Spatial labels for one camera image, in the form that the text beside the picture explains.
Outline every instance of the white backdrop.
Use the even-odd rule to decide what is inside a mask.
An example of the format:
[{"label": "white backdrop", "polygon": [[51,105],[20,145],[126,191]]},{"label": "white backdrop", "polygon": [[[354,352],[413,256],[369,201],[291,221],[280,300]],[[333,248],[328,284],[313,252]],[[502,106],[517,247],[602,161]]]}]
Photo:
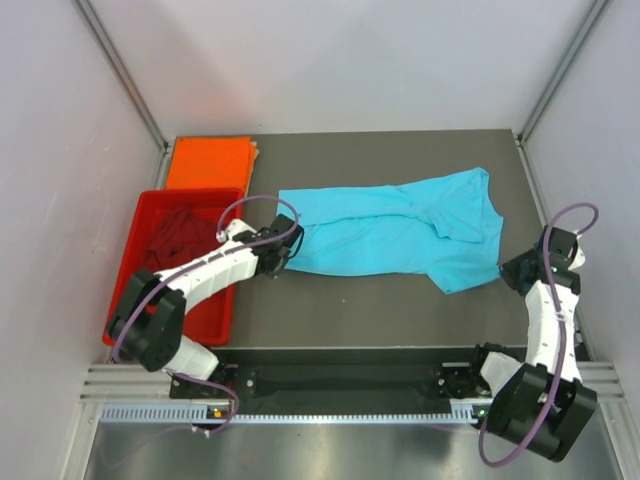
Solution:
[{"label": "white backdrop", "polygon": [[93,0],[164,134],[512,128],[590,0]]},{"label": "white backdrop", "polygon": [[601,208],[600,222],[584,237],[583,322],[598,355],[615,362],[640,424],[638,25],[637,1],[611,2],[529,150],[551,213],[579,200]]},{"label": "white backdrop", "polygon": [[69,0],[0,16],[0,476],[52,479],[158,150]]}]

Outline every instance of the red plastic bin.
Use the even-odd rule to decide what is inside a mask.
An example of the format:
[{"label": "red plastic bin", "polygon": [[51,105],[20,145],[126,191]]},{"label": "red plastic bin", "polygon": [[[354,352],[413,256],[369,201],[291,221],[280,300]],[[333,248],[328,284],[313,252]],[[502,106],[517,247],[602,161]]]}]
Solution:
[{"label": "red plastic bin", "polygon": [[[124,249],[120,272],[111,298],[107,325],[120,295],[131,275],[141,268],[144,251],[164,217],[181,207],[189,207],[193,215],[217,222],[225,208],[244,197],[238,189],[152,190],[142,193],[131,223],[127,246]],[[242,218],[242,205],[227,216],[227,222]],[[224,345],[229,341],[233,306],[233,286],[216,293],[193,308],[184,320],[184,334],[203,345]],[[105,332],[102,341],[115,342]]]}]

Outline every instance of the red cloth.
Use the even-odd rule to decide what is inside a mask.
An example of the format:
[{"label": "red cloth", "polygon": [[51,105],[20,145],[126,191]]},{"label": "red cloth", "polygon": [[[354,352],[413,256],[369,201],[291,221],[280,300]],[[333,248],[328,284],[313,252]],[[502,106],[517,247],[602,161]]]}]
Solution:
[{"label": "red cloth", "polygon": [[218,247],[217,225],[185,207],[169,213],[151,236],[143,267],[152,272],[175,268]]}]

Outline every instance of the folded orange cloth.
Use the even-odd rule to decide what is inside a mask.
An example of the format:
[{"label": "folded orange cloth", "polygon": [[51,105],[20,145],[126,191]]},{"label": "folded orange cloth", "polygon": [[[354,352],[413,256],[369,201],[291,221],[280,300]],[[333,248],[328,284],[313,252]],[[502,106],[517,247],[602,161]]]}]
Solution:
[{"label": "folded orange cloth", "polygon": [[249,189],[256,146],[249,137],[179,137],[173,151],[166,189]]}]

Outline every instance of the turquoise garment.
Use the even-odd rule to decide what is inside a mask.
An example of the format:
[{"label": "turquoise garment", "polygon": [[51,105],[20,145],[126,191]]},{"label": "turquoise garment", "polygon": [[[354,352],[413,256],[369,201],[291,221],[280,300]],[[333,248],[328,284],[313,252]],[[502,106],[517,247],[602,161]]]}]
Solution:
[{"label": "turquoise garment", "polygon": [[[282,190],[305,229],[287,268],[337,276],[426,274],[445,293],[498,278],[503,219],[475,168],[406,185]],[[284,206],[278,213],[291,216]]]}]

